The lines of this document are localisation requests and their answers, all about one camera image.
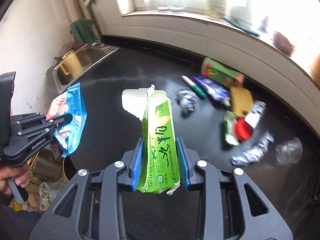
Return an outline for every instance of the green towel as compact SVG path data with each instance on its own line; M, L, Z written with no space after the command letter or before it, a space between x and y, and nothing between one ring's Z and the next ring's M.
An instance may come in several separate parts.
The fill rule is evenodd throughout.
M85 43L92 44L97 40L94 36L92 24L92 20L83 18L70 24L70 32L73 34L78 46L82 46Z

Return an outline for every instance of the red bottle cap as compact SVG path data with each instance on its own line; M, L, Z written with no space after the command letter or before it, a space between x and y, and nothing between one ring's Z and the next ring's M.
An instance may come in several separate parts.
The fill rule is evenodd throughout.
M243 118L239 118L234 126L235 136L239 141L248 140L251 136L251 127Z

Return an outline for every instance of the blue snack bag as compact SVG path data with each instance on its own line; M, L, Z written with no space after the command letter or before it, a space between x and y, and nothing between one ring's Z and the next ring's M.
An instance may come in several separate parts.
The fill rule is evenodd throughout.
M54 135L63 149L62 157L73 153L80 143L82 130L87 119L87 111L80 93L80 83L77 83L52 101L46 119L70 113L72 121L57 128Z

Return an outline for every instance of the sponge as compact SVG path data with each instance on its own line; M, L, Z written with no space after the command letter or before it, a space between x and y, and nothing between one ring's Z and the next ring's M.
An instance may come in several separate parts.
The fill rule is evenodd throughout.
M231 87L231 108L238 117L244 118L253 106L252 95L249 90L241 87Z

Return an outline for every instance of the green marker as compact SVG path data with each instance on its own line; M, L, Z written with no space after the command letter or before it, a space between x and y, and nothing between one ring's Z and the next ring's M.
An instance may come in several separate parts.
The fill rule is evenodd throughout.
M194 83L190 78L186 76L181 76L181 77L184 80L184 82L187 83L187 85L190 86L199 97L201 98L206 97L205 92L203 92L203 90L196 83Z

